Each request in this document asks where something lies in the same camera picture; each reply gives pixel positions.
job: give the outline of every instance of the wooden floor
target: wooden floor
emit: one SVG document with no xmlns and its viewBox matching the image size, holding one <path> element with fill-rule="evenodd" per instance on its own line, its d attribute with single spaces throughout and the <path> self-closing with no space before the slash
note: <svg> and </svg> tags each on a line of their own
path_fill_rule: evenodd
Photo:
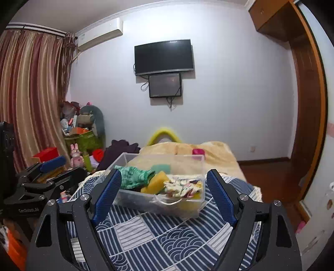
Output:
<svg viewBox="0 0 334 271">
<path fill-rule="evenodd" d="M 290 161 L 252 165 L 240 165 L 247 181 L 261 188 L 262 200 L 271 203 L 280 200 L 285 206 L 290 221 L 296 230 L 302 221 L 294 201 L 300 192 L 300 178 L 294 173 Z"/>
</svg>

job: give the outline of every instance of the curtain rod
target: curtain rod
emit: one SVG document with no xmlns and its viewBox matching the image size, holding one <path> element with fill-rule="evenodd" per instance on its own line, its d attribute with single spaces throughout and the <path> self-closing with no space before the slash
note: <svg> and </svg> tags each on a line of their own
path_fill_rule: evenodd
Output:
<svg viewBox="0 0 334 271">
<path fill-rule="evenodd" d="M 37 24 L 29 24 L 29 23 L 9 23 L 6 29 L 27 29 L 27 30 L 53 34 L 59 37 L 64 37 L 66 34 L 66 32 L 54 28 L 45 27 Z"/>
</svg>

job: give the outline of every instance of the television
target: television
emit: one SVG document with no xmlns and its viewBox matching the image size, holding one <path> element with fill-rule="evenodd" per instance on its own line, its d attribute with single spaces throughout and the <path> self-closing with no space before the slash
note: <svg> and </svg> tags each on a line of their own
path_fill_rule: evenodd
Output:
<svg viewBox="0 0 334 271">
<path fill-rule="evenodd" d="M 136 75 L 194 70 L 190 39 L 135 46 Z"/>
<path fill-rule="evenodd" d="M 179 72 L 152 74 L 148 77 L 150 98 L 178 97 L 182 95 Z"/>
</svg>

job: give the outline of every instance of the air conditioner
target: air conditioner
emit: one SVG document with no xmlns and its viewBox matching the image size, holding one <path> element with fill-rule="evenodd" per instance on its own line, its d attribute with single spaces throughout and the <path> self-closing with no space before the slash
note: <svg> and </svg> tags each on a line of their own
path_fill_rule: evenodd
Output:
<svg viewBox="0 0 334 271">
<path fill-rule="evenodd" d="M 81 34 L 78 38 L 78 47 L 80 51 L 84 51 L 102 42 L 122 35 L 123 21 L 120 18 L 116 18 Z"/>
</svg>

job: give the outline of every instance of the pink rabbit toy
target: pink rabbit toy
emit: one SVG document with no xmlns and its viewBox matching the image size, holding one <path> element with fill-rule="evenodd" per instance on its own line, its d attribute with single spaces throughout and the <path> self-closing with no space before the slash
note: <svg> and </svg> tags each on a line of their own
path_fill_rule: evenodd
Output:
<svg viewBox="0 0 334 271">
<path fill-rule="evenodd" d="M 81 156 L 81 151 L 79 150 L 78 144 L 75 146 L 71 145 L 71 167 L 83 167 L 84 158 Z"/>
</svg>

